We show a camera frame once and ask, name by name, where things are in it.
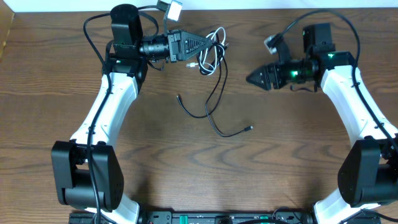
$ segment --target wooden surface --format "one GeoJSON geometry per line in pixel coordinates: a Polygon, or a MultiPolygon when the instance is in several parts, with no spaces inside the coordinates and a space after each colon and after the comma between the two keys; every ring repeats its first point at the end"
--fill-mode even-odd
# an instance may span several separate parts
{"type": "MultiPolygon", "coordinates": [[[[251,132],[223,139],[204,113],[217,76],[204,77],[185,62],[150,69],[123,122],[116,154],[125,193],[145,206],[174,210],[273,210],[307,207],[337,188],[337,172],[350,146],[345,127],[322,93],[264,90],[246,76],[271,63],[263,40],[306,10],[184,11],[169,29],[207,35],[224,26],[229,48],[228,82],[214,119],[226,133],[247,125],[251,132]]],[[[341,10],[361,37],[359,67],[380,109],[398,125],[398,9],[341,10]]],[[[17,14],[0,63],[0,223],[65,223],[71,207],[60,205],[50,150],[69,140],[99,90],[101,65],[82,25],[95,12],[17,14]]],[[[160,12],[150,12],[161,21],[160,12]]],[[[154,28],[145,20],[146,33],[154,28]]],[[[355,53],[347,25],[323,14],[286,35],[302,58],[302,27],[333,23],[338,50],[355,53]]],[[[93,21],[89,34],[104,52],[112,38],[109,18],[93,21]]],[[[398,217],[397,204],[379,209],[398,217]]]]}
{"type": "Polygon", "coordinates": [[[6,40],[11,28],[12,18],[14,18],[14,12],[7,6],[6,3],[4,3],[3,0],[0,0],[0,58],[2,51],[6,46],[6,40]]]}

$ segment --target wooden table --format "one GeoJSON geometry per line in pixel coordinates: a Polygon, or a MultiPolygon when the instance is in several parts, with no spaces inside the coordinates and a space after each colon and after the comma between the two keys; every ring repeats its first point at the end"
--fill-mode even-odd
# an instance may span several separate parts
{"type": "MultiPolygon", "coordinates": [[[[398,9],[339,11],[360,35],[359,67],[368,90],[397,126],[398,9]]],[[[226,133],[251,124],[254,129],[223,139],[208,120],[193,119],[178,105],[180,93],[187,108],[204,113],[218,75],[204,77],[185,62],[167,64],[164,72],[149,69],[116,149],[128,196],[146,207],[264,211],[307,207],[337,188],[350,146],[328,97],[289,88],[266,92],[245,81],[258,66],[277,60],[263,40],[305,12],[183,11],[179,23],[169,22],[169,29],[201,35],[225,27],[229,76],[214,119],[226,133]]],[[[82,31],[95,14],[16,14],[0,63],[0,223],[66,223],[73,210],[57,200],[50,150],[77,130],[100,87],[100,61],[82,31]]],[[[162,20],[161,12],[149,14],[162,20]]],[[[142,21],[145,33],[153,33],[142,21]]],[[[320,22],[332,22],[338,50],[356,53],[348,26],[322,14],[286,35],[295,58],[303,57],[302,27],[320,22]]],[[[88,30],[104,52],[112,38],[109,18],[88,30]]],[[[398,217],[396,203],[379,211],[398,217]]]]}

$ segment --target white cable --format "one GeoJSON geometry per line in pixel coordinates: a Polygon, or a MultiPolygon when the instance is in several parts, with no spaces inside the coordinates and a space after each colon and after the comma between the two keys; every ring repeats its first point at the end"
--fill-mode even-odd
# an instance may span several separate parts
{"type": "MultiPolygon", "coordinates": [[[[216,41],[217,32],[218,32],[219,30],[222,30],[222,31],[224,32],[223,41],[220,42],[220,44],[221,44],[222,46],[224,46],[225,39],[226,39],[226,32],[225,32],[224,27],[219,27],[216,31],[211,32],[210,34],[208,34],[208,35],[206,36],[206,38],[210,38],[210,40],[216,41]]],[[[201,66],[201,68],[204,69],[205,71],[209,72],[209,74],[207,74],[207,75],[212,75],[212,74],[217,70],[217,66],[220,65],[222,59],[221,59],[219,62],[217,62],[217,48],[216,48],[216,47],[214,47],[215,60],[216,60],[216,65],[215,65],[215,66],[213,66],[212,64],[206,62],[207,53],[208,53],[208,48],[206,49],[205,55],[204,55],[204,56],[203,56],[202,53],[203,53],[203,51],[200,52],[200,56],[199,56],[199,62],[200,62],[200,65],[199,65],[199,66],[201,66]]]]}

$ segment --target tabletop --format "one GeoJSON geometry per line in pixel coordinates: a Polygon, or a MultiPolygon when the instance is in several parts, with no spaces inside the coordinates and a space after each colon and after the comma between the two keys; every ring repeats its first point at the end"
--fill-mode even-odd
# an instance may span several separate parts
{"type": "MultiPolygon", "coordinates": [[[[359,69],[368,90],[397,126],[398,9],[338,11],[360,36],[359,69]]],[[[307,208],[337,188],[350,145],[328,97],[322,91],[292,92],[288,86],[265,91],[246,83],[255,68],[277,60],[264,39],[305,12],[182,11],[179,22],[168,23],[169,29],[200,35],[226,29],[228,80],[213,118],[225,133],[254,129],[221,138],[206,118],[184,113],[177,93],[193,113],[203,114],[218,78],[187,68],[194,59],[166,64],[163,72],[150,68],[116,146],[125,194],[147,208],[267,211],[307,208]]],[[[162,21],[161,12],[148,13],[162,21]]],[[[0,62],[0,223],[66,223],[73,210],[57,200],[50,151],[55,141],[69,140],[80,127],[100,88],[101,64],[82,31],[85,19],[96,14],[15,16],[0,62]]],[[[322,22],[331,22],[337,50],[356,53],[349,27],[320,14],[285,36],[294,58],[304,57],[302,28],[322,22]]],[[[150,22],[142,23],[146,34],[153,33],[150,22]]],[[[104,53],[112,39],[110,18],[92,21],[88,33],[104,53]]],[[[398,217],[396,203],[379,211],[398,217]]]]}

